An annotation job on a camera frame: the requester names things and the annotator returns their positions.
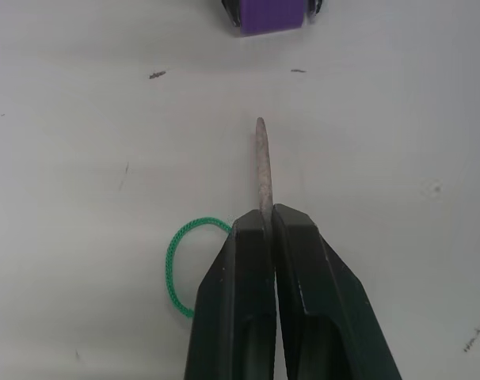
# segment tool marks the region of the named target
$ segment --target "scratch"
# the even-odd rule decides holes
[[[157,73],[153,73],[150,77],[148,77],[149,79],[154,79],[154,78],[159,78],[161,76],[163,76],[164,74],[166,74],[165,71],[159,71]]]
[[[126,169],[124,171],[124,176],[122,177],[122,181],[119,184],[119,192],[122,191],[122,187],[124,186],[124,182],[126,181],[126,178],[128,177],[128,170],[129,170],[129,161],[128,161],[128,164],[126,165]]]
[[[469,350],[472,348],[474,342],[479,338],[480,334],[480,326],[474,329],[474,336],[469,339],[465,347],[463,348],[464,352],[469,352]]]

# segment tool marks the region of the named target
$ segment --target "white surface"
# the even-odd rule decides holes
[[[361,279],[402,377],[480,379],[480,0],[330,0],[252,38],[219,0],[0,0],[0,380],[182,378],[166,246],[257,206],[258,116],[274,200]],[[187,304],[223,239],[179,249]]]

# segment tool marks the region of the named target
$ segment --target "purple block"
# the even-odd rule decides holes
[[[306,9],[305,0],[240,0],[242,33],[300,28]]]

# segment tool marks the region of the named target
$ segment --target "black object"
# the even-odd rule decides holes
[[[272,210],[288,380],[399,380],[361,282],[308,215]],[[198,290],[185,380],[272,380],[276,311],[259,211],[239,218]]]

